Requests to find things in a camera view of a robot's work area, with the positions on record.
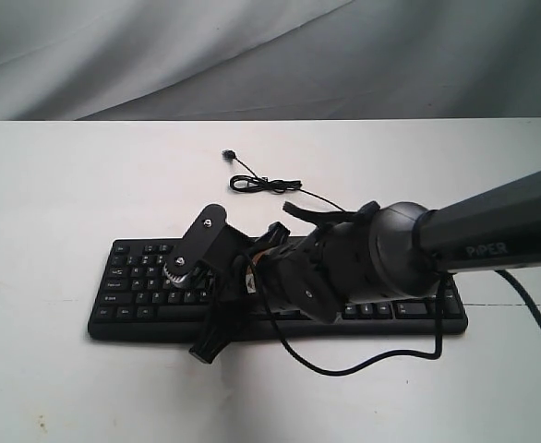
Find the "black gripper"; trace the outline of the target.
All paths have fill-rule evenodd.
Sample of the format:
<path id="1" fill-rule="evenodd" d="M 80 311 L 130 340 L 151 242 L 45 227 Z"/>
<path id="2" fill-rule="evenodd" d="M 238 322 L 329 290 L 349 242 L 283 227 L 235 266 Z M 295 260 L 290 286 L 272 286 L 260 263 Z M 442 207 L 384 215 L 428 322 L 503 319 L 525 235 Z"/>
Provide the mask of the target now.
<path id="1" fill-rule="evenodd" d="M 271 260 L 289 244 L 290 231 L 272 223 L 260 237 L 249 237 L 223 223 L 212 240 L 205 264 L 216 278 L 214 298 L 189 354 L 203 364 L 214 359 L 250 323 L 250 313 L 279 313 L 298 306 L 285 292 Z"/>

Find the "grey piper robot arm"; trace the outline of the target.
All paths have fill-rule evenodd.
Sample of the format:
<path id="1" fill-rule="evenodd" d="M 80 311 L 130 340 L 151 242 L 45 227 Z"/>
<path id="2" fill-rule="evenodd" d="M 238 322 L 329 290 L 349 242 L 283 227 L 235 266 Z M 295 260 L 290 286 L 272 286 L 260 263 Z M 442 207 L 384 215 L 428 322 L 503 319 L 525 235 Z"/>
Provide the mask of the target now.
<path id="1" fill-rule="evenodd" d="M 211 363 L 258 308 L 296 309 L 332 323 L 351 304 L 434 296 L 459 272 L 541 266 L 541 171 L 439 210 L 413 202 L 355 212 L 284 210 L 313 225 L 289 243 L 274 223 L 257 239 L 231 227 L 225 209 L 206 206 L 184 236 L 191 266 L 209 268 L 213 300 L 191 348 Z"/>

